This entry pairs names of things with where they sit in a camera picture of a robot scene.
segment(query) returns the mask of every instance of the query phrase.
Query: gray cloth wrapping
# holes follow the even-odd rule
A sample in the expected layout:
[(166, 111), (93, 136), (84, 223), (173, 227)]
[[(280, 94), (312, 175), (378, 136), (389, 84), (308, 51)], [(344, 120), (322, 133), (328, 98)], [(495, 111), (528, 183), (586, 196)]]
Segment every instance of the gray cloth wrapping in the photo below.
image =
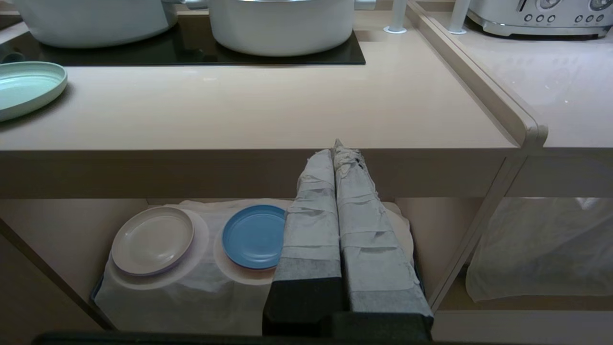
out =
[(275, 281), (341, 276), (332, 153), (313, 155), (298, 179), (287, 209), (283, 250)]
[(432, 316), (417, 274), (377, 196), (363, 156), (337, 141), (334, 168), (351, 310)]

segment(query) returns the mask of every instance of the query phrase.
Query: black glass cooktop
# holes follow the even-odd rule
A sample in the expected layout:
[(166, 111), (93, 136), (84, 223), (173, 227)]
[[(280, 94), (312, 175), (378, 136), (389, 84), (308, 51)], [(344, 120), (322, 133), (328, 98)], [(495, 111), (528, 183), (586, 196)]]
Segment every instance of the black glass cooktop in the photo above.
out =
[(64, 49), (44, 45), (30, 33), (0, 45), (0, 53), (15, 60), (47, 61), (63, 66), (184, 66), (249, 64), (366, 64), (355, 33), (337, 48), (292, 58), (266, 58), (237, 53), (213, 38), (206, 15), (179, 17), (166, 33), (112, 48)]

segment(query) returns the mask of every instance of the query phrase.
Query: silver toaster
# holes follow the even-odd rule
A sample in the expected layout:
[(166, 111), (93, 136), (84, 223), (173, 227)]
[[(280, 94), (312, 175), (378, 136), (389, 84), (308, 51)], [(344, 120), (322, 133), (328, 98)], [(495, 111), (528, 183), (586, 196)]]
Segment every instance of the silver toaster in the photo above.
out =
[(468, 16), (487, 33), (594, 35), (613, 26), (613, 0), (472, 0)]

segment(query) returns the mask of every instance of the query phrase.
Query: light green plate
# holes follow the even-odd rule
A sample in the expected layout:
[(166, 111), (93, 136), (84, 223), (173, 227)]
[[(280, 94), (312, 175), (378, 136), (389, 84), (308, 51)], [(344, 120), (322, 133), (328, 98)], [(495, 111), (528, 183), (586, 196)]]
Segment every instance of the light green plate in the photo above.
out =
[(0, 64), (0, 121), (46, 106), (66, 88), (68, 73), (54, 63)]

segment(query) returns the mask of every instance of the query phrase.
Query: white pipe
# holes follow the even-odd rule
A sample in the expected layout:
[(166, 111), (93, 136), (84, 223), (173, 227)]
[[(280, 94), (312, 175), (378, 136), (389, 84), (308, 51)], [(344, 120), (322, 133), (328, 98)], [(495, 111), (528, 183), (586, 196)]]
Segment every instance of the white pipe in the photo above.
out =
[(406, 32), (406, 29), (405, 29), (406, 4), (407, 4), (407, 0), (394, 0), (394, 6), (392, 8), (394, 17), (392, 19), (392, 24), (390, 26), (386, 26), (383, 29), (385, 30), (385, 32), (391, 33), (391, 34), (403, 34)]
[(470, 0), (455, 0), (454, 13), (451, 14), (451, 23), (449, 24), (449, 32), (456, 35), (466, 33), (462, 28), (466, 15), (468, 15), (468, 6)]

